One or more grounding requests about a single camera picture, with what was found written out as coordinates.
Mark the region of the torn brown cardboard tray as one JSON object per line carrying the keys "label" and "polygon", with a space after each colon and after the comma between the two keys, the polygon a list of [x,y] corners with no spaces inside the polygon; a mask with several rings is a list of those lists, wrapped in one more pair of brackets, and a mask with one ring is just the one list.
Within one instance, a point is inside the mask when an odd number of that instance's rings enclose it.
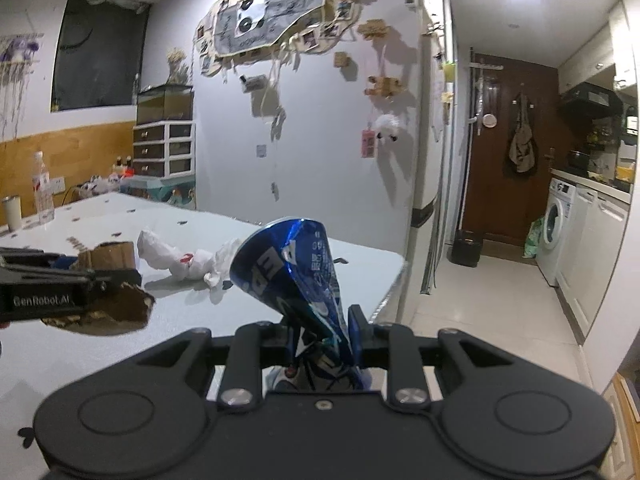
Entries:
{"label": "torn brown cardboard tray", "polygon": [[142,288],[133,242],[108,242],[78,255],[73,270],[92,271],[103,282],[79,314],[42,318],[44,325],[91,336],[116,336],[148,325],[155,298]]}

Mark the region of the crushed blue soda can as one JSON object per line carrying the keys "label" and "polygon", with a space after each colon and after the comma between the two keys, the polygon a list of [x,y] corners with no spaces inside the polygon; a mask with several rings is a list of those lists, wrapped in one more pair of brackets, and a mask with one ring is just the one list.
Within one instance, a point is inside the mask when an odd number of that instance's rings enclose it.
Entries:
{"label": "crushed blue soda can", "polygon": [[355,364],[326,228],[316,220],[273,221],[251,235],[230,266],[235,286],[282,315],[295,334],[289,366],[268,386],[279,391],[367,390],[371,375]]}

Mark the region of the white steel tumbler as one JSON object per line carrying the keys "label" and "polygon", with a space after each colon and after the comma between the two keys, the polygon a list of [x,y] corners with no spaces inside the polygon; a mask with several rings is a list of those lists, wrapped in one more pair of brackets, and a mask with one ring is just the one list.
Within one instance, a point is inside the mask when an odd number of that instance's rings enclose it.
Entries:
{"label": "white steel tumbler", "polygon": [[2,208],[6,215],[6,225],[10,232],[22,228],[22,203],[18,195],[9,195],[2,198]]}

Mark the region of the clear plastic water bottle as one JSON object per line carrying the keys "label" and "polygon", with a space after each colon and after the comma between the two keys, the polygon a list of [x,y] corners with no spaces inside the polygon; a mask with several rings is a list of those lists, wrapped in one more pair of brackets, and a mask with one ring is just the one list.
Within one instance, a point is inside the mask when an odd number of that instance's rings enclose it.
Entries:
{"label": "clear plastic water bottle", "polygon": [[54,203],[49,170],[43,160],[43,152],[35,152],[34,171],[32,172],[32,188],[40,224],[54,219]]}

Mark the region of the black storage box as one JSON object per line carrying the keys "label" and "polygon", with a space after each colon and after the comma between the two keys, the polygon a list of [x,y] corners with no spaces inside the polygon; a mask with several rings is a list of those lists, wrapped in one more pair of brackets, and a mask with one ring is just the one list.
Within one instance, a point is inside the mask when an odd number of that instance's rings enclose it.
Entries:
{"label": "black storage box", "polygon": [[458,266],[476,268],[480,262],[484,238],[472,231],[457,230],[452,243],[449,259]]}

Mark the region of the white crumpled plastic bag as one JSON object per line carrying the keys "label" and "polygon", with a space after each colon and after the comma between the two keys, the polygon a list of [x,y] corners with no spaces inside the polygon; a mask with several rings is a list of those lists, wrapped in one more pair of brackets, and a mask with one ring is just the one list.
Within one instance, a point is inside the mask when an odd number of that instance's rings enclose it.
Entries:
{"label": "white crumpled plastic bag", "polygon": [[168,271],[180,282],[203,282],[209,289],[231,281],[231,263],[241,245],[242,240],[235,238],[225,242],[216,252],[205,249],[184,252],[149,230],[142,230],[137,239],[139,257],[152,269]]}

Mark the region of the green plastic bag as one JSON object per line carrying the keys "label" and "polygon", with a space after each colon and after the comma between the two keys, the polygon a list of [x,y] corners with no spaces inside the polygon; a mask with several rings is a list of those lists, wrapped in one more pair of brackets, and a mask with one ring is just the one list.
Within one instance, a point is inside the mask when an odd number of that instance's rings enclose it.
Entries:
{"label": "green plastic bag", "polygon": [[529,227],[524,250],[523,250],[523,258],[530,260],[535,259],[537,257],[538,247],[540,244],[540,239],[542,235],[542,231],[544,230],[544,217],[540,217],[532,222]]}

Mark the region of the dark brown entrance door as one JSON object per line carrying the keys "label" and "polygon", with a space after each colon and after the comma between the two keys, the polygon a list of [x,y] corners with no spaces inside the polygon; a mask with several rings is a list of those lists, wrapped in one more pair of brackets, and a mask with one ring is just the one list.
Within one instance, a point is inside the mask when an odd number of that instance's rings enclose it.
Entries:
{"label": "dark brown entrance door", "polygon": [[558,125],[558,71],[485,53],[473,53],[472,61],[485,67],[472,71],[476,123],[460,226],[522,246],[546,206],[542,152]]}

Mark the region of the pink hanging tag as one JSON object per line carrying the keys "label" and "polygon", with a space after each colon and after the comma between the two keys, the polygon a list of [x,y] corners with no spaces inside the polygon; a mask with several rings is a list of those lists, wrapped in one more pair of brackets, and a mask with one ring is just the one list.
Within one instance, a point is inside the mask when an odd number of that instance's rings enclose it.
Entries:
{"label": "pink hanging tag", "polygon": [[361,157],[373,158],[376,152],[376,132],[371,129],[363,130],[361,133]]}

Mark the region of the white plush sheep toy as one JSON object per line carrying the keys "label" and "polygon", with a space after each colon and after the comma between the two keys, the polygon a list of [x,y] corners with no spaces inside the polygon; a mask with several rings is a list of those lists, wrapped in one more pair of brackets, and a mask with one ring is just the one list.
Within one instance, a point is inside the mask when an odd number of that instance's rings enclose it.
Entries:
{"label": "white plush sheep toy", "polygon": [[400,120],[394,114],[383,114],[375,119],[373,131],[378,140],[388,139],[396,142],[399,138]]}

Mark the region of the glass fish tank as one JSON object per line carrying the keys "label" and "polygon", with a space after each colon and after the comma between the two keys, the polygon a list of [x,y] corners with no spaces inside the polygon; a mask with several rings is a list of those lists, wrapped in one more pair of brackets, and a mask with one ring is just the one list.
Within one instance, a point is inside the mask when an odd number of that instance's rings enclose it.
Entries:
{"label": "glass fish tank", "polygon": [[188,84],[161,84],[138,94],[137,124],[165,120],[193,119],[193,87]]}

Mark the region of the white front-load washing machine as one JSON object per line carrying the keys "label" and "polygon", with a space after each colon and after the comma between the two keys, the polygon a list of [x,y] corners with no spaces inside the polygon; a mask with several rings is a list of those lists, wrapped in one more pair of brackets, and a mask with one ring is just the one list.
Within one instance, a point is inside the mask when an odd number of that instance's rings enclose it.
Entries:
{"label": "white front-load washing machine", "polygon": [[574,184],[551,179],[536,255],[536,265],[550,287],[558,286],[556,276],[570,227],[575,194]]}

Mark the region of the hanging brown bag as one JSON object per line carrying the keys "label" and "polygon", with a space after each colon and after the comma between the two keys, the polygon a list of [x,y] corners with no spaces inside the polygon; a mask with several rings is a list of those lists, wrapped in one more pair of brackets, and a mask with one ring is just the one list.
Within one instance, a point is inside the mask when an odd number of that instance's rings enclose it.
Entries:
{"label": "hanging brown bag", "polygon": [[510,125],[511,136],[506,152],[506,162],[514,174],[529,176],[537,170],[537,144],[533,128],[533,104],[520,92],[512,101],[514,113]]}

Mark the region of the black range hood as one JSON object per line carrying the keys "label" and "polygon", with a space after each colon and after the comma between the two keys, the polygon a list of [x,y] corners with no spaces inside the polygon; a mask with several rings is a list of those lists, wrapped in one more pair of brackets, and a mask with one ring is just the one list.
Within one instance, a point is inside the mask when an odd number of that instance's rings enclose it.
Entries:
{"label": "black range hood", "polygon": [[612,90],[582,82],[560,96],[559,110],[565,116],[600,119],[620,116],[624,104]]}

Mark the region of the black wall board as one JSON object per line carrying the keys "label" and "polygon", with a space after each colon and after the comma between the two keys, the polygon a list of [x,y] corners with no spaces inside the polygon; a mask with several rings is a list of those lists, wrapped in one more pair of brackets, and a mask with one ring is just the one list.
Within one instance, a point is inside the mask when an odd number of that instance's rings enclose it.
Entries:
{"label": "black wall board", "polygon": [[51,110],[134,102],[150,7],[137,0],[66,1],[56,46]]}

